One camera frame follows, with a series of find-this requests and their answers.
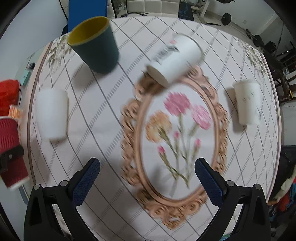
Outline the white plastic cup left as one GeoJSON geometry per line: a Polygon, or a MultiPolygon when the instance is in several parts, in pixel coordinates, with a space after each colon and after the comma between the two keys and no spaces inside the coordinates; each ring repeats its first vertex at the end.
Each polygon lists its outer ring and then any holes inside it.
{"type": "Polygon", "coordinates": [[[36,97],[36,119],[41,137],[49,141],[66,138],[69,98],[65,90],[42,89],[36,97]]]}

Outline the light blue notebook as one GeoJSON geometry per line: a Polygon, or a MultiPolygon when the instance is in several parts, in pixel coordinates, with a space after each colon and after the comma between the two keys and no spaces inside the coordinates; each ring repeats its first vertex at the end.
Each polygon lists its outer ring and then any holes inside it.
{"type": "Polygon", "coordinates": [[[25,69],[23,71],[23,75],[22,75],[22,77],[20,79],[20,84],[22,86],[27,85],[27,82],[30,80],[31,74],[32,74],[32,71],[31,70],[25,69]]]}

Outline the red plastic bag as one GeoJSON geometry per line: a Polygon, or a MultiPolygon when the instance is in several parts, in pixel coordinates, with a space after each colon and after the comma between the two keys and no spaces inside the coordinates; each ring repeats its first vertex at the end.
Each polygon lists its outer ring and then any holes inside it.
{"type": "Polygon", "coordinates": [[[20,83],[17,80],[0,82],[0,116],[9,114],[10,105],[17,105],[19,101],[20,83]]]}

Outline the floral patterned tablecloth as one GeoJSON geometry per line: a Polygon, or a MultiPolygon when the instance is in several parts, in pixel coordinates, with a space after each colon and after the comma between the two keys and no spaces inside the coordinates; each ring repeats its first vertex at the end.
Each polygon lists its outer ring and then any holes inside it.
{"type": "Polygon", "coordinates": [[[111,21],[120,58],[94,73],[61,36],[48,44],[31,79],[28,153],[44,187],[70,179],[91,157],[101,171],[78,212],[99,240],[196,240],[217,208],[194,172],[202,157],[237,185],[272,193],[280,154],[280,113],[263,54],[233,35],[193,21],[134,17],[111,21]],[[162,88],[145,72],[182,33],[204,51],[192,75],[162,88]],[[239,123],[233,84],[261,87],[259,125],[239,123]],[[41,137],[36,97],[68,94],[66,138],[41,137]]]}

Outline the white paper cup lying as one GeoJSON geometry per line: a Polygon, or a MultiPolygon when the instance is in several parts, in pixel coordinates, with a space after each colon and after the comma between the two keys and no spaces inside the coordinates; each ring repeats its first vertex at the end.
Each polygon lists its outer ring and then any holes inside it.
{"type": "Polygon", "coordinates": [[[201,46],[192,37],[177,33],[152,57],[147,73],[161,86],[168,87],[204,57],[201,46]]]}

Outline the blue mat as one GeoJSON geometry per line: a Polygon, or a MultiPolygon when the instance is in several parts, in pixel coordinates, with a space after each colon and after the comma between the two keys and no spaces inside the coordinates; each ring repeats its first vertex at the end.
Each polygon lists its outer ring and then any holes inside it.
{"type": "Polygon", "coordinates": [[[68,32],[95,16],[107,17],[107,0],[69,0],[68,32]]]}

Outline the white paper cup right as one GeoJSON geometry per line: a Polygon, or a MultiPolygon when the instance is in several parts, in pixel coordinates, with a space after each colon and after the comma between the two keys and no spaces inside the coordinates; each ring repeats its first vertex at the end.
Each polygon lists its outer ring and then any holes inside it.
{"type": "Polygon", "coordinates": [[[261,110],[261,87],[251,80],[233,84],[237,101],[239,123],[243,126],[259,125],[261,110]]]}

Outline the red corrugated paper cup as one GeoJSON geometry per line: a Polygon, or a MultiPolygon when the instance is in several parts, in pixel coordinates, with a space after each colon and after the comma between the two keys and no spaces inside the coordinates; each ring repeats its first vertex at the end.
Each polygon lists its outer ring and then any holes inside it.
{"type": "Polygon", "coordinates": [[[15,190],[29,180],[23,160],[18,122],[9,116],[1,117],[1,178],[10,190],[15,190]]]}

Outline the orange tissue packet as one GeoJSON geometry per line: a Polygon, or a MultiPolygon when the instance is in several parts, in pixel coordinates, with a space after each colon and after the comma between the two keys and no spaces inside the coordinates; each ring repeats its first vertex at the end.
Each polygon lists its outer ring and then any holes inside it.
{"type": "Polygon", "coordinates": [[[23,117],[23,109],[17,105],[11,104],[9,108],[8,116],[19,121],[23,117]]]}

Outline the green cup yellow inside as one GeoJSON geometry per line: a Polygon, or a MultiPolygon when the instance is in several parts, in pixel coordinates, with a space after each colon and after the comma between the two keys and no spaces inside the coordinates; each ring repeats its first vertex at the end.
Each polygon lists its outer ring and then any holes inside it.
{"type": "Polygon", "coordinates": [[[69,33],[67,43],[97,73],[107,74],[117,65],[119,50],[110,20],[104,16],[81,22],[69,33]]]}

